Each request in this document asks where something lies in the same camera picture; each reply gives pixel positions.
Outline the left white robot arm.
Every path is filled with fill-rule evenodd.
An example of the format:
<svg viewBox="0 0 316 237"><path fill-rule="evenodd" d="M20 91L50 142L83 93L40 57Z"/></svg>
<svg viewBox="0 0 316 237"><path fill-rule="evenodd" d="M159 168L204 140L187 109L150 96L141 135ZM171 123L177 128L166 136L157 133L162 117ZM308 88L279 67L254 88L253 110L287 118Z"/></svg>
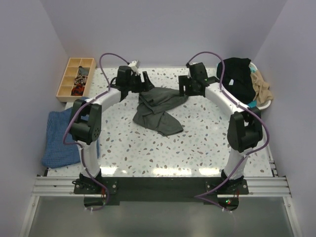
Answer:
<svg viewBox="0 0 316 237"><path fill-rule="evenodd" d="M71 118L65 135L70 134L73 145L79 151L82 171L79 179L85 180L85 188L92 194L102 189L102 174L98 163L97 141L101 134L102 114L111 106L123 101L132 93L147 92L155 86L149 79L148 73L140 73L133 64L120 66L117 76L107 80L107 89L87 100L77 99L73 103Z"/></svg>

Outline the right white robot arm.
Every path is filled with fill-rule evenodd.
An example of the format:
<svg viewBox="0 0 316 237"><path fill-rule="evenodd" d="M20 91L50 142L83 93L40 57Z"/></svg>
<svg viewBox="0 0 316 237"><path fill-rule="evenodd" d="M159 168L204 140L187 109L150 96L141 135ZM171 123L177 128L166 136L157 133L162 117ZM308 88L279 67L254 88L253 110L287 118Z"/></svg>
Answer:
<svg viewBox="0 0 316 237"><path fill-rule="evenodd" d="M233 97L216 77L209 77L203 63L187 64L189 73L179 76L180 96L203 96L229 116L227 140L231 147L228 162L222 171L220 189L231 194L244 177L246 160L263 138L258 108L249 108Z"/></svg>

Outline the grey t shirt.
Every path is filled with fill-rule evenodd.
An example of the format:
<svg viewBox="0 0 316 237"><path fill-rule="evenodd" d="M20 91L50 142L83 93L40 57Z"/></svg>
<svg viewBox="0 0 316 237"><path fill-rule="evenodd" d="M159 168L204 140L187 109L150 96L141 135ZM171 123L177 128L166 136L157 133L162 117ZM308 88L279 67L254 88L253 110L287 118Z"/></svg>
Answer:
<svg viewBox="0 0 316 237"><path fill-rule="evenodd" d="M168 113L187 102L188 96L180 96L176 89L155 87L139 94L137 112L133 122L141 127L158 132L162 136L183 131L181 123Z"/></svg>

